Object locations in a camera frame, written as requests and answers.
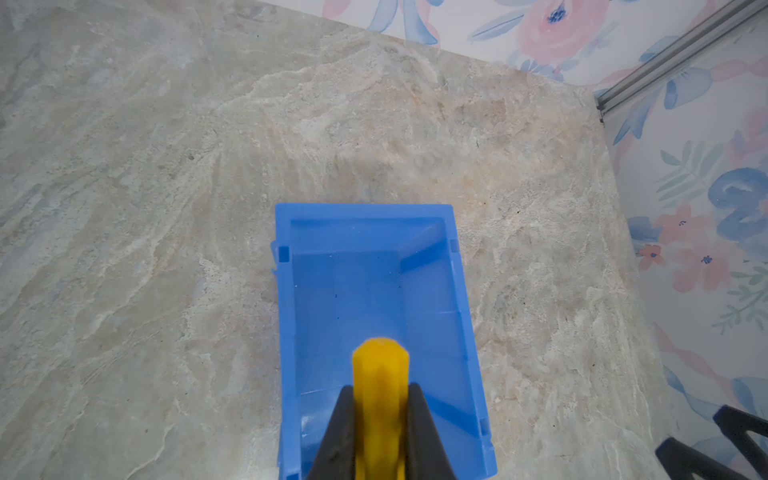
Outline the yellow handled screwdriver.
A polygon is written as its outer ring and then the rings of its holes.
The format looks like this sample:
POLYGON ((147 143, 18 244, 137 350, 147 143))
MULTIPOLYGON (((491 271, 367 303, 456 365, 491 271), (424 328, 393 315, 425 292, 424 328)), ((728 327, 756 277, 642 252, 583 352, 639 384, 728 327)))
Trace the yellow handled screwdriver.
POLYGON ((353 353, 355 474, 405 477, 409 354, 389 338, 371 338, 353 353))

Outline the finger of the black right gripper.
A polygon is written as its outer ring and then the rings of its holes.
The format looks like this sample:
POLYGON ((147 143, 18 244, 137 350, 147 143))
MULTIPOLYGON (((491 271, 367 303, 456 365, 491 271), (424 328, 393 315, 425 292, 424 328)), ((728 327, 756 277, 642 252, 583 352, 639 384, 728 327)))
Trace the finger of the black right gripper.
POLYGON ((767 453, 750 436, 750 433, 754 433, 767 437, 765 419, 724 405, 716 412, 713 420, 750 465, 767 464, 767 453))
POLYGON ((655 454, 671 480, 747 480, 744 475, 672 437, 667 438, 655 454))

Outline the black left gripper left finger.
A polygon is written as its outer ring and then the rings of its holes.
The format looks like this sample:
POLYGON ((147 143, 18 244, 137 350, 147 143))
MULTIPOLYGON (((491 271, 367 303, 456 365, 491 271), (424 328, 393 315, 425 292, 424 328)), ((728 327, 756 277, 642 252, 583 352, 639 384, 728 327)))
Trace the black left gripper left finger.
POLYGON ((308 480, 354 480, 356 477, 356 407, 354 390, 344 386, 309 471, 308 480))

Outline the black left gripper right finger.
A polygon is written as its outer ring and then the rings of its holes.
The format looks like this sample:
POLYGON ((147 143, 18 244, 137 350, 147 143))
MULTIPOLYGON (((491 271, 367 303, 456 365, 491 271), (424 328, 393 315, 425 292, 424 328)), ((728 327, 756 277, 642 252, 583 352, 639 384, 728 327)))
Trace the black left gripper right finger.
POLYGON ((407 480, 456 480, 421 387, 408 386, 405 439, 407 480))

